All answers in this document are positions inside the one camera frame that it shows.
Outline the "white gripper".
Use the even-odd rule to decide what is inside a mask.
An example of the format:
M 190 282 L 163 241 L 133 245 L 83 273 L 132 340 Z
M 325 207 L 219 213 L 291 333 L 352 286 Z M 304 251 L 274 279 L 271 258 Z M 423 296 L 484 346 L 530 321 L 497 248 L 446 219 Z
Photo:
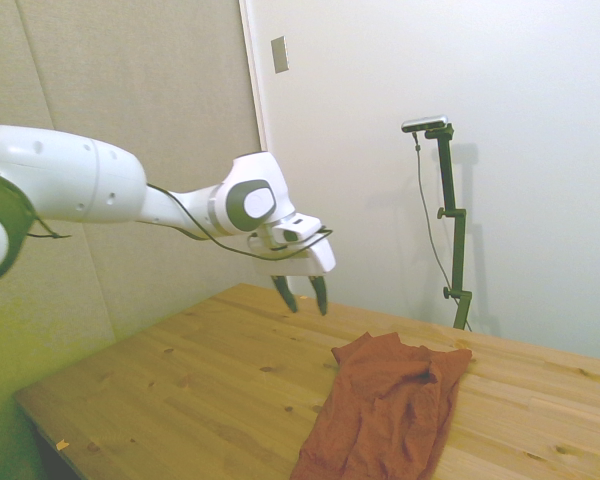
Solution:
M 290 290 L 286 276 L 309 277 L 322 316 L 328 311 L 326 282 L 322 275 L 336 265 L 335 256 L 327 235 L 317 233 L 308 240 L 269 248 L 261 237 L 251 236 L 247 240 L 249 251 L 257 256 L 254 265 L 259 273 L 272 276 L 274 286 L 292 313 L 298 306 Z

